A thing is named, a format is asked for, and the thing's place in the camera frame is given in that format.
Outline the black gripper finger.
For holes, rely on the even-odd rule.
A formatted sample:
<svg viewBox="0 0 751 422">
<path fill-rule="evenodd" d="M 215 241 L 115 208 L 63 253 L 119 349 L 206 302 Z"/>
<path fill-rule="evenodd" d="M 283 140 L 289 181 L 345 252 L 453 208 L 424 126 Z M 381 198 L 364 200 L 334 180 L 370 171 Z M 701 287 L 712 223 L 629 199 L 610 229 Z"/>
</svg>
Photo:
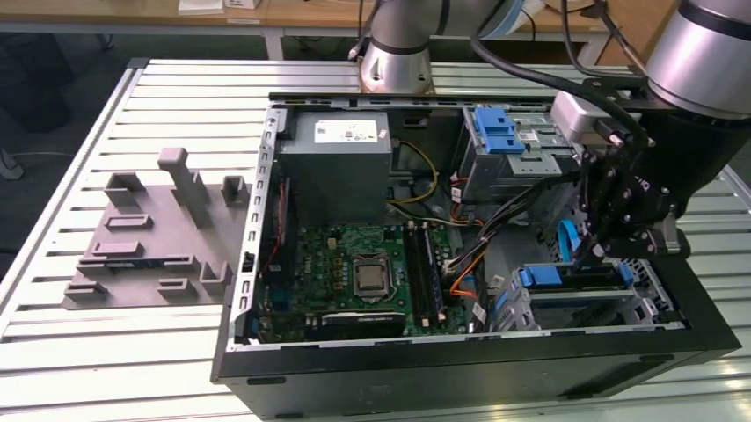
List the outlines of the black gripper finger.
<svg viewBox="0 0 751 422">
<path fill-rule="evenodd" d="M 652 230 L 630 215 L 588 215 L 577 247 L 577 267 L 597 266 L 605 258 L 645 258 L 656 249 Z"/>
<path fill-rule="evenodd" d="M 602 154 L 584 151 L 578 208 L 585 234 L 577 248 L 578 265 L 597 265 L 608 252 L 621 249 L 636 232 L 626 214 L 633 200 L 632 158 L 626 148 L 608 148 Z"/>
</svg>

